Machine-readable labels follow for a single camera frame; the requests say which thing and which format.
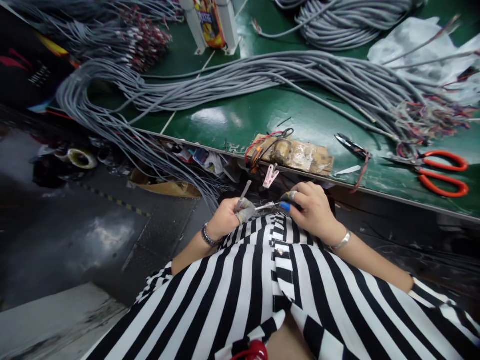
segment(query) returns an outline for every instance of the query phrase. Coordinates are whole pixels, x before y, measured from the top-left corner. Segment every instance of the colorful packaging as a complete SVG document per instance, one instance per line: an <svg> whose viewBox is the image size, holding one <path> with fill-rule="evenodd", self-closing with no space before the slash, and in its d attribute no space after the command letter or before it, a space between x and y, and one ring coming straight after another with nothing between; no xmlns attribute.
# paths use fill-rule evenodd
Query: colorful packaging
<svg viewBox="0 0 480 360"><path fill-rule="evenodd" d="M207 45L213 49L223 49L226 44L215 3L212 0L195 0L195 9Z"/></svg>

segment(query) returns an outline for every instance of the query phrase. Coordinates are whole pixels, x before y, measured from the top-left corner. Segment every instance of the woman's left hand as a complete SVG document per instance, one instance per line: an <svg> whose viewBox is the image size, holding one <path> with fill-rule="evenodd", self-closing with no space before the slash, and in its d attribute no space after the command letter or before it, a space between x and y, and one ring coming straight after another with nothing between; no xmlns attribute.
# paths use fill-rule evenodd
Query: woman's left hand
<svg viewBox="0 0 480 360"><path fill-rule="evenodd" d="M235 213L235 207L239 200L239 197L235 197L221 202L206 227L206 234L210 239L220 240L232 233L240 224L246 223L255 214L255 206L246 198L243 199L241 210Z"/></svg>

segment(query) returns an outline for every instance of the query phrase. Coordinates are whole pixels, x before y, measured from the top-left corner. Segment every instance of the woman's right hand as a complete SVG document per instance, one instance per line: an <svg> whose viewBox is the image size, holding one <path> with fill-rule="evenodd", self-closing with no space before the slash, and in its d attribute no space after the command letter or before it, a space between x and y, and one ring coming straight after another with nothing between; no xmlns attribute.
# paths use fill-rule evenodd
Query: woman's right hand
<svg viewBox="0 0 480 360"><path fill-rule="evenodd" d="M347 229L330 210L324 189L313 182L300 182L291 191L296 192L293 201L302 208L301 212L294 206L289 209L290 216L298 226L321 239L327 246L338 245L347 234Z"/></svg>

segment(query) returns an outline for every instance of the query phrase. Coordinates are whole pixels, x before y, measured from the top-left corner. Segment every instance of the plastic sheet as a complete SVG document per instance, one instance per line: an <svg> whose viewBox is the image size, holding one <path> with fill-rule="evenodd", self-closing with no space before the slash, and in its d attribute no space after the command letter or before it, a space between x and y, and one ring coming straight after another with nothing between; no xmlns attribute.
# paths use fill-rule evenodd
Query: plastic sheet
<svg viewBox="0 0 480 360"><path fill-rule="evenodd" d="M385 39L380 40L370 48L368 59L375 64L384 64L401 54L413 50L433 38L442 29L437 25L438 21L438 17L432 17L428 20L421 20L415 17L408 18ZM445 32L425 47L386 66L389 68L408 66L478 49L480 49L480 34L465 45L457 48L448 33ZM479 56L471 55L454 58L396 71L411 81L423 81L425 84L435 88L455 83L458 77L472 66L480 69ZM449 91L447 95L453 101L462 105L474 105L480 100L479 85L480 78L474 75L467 81L450 85L449 89L458 90L458 92Z"/></svg>

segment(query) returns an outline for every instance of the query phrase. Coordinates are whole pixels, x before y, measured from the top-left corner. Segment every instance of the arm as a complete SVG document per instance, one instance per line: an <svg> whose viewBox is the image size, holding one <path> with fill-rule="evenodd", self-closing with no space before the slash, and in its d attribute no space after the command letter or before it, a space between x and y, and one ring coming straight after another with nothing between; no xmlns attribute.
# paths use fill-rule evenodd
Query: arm
<svg viewBox="0 0 480 360"><path fill-rule="evenodd" d="M255 213L255 206L247 199L242 204L242 210L235 213L238 202L238 197L223 200L213 218L208 222L206 234L214 242L219 242L223 237L232 233ZM172 260L172 275L175 276L194 262L215 254L219 244L220 242L215 247L211 247L204 241L202 232L197 232L187 247Z"/></svg>
<svg viewBox="0 0 480 360"><path fill-rule="evenodd" d="M292 191L296 191L293 200L302 207L300 212L290 206L288 211L293 220L327 246L338 245L347 234L347 229L332 214L322 187L312 182L301 182ZM385 280L406 293L414 286L414 280L407 272L385 259L353 233L345 246L333 252L350 265Z"/></svg>

